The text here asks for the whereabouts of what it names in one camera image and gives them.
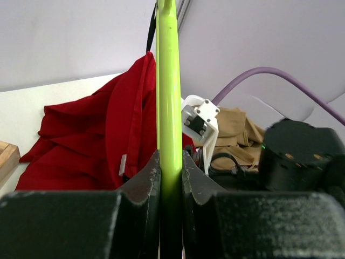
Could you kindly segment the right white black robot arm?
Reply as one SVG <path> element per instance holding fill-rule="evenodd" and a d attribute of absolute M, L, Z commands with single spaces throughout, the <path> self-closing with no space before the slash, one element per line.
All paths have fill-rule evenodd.
<path fill-rule="evenodd" d="M 209 176 L 228 190 L 324 192 L 344 205 L 344 143 L 333 129 L 282 119 L 267 129 L 259 150 L 256 172 L 220 152 L 212 161 L 234 166 L 210 167 Z"/>

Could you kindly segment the red skirt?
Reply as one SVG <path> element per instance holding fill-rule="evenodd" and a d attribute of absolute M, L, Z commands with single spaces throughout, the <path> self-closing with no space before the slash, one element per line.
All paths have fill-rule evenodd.
<path fill-rule="evenodd" d="M 156 151 L 156 61 L 146 54 L 90 96 L 44 107 L 17 190 L 114 190 Z"/>

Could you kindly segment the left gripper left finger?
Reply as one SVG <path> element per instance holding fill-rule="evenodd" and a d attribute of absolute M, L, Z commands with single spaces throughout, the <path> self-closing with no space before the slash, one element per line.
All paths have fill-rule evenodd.
<path fill-rule="evenodd" d="M 114 191 L 5 195 L 1 258 L 157 258 L 159 157 Z"/>

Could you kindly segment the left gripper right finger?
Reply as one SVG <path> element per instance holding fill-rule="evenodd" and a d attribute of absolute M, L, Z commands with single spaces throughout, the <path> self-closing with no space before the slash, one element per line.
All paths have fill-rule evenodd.
<path fill-rule="evenodd" d="M 228 191 L 183 153 L 186 258 L 344 258 L 344 209 L 311 192 Z"/>

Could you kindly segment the lime green hanger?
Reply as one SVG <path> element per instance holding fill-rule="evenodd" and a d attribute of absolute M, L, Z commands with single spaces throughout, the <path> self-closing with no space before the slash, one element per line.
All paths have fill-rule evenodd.
<path fill-rule="evenodd" d="M 183 167 L 180 60 L 175 1 L 157 1 L 157 144 L 161 168 L 160 257 L 182 258 Z"/>

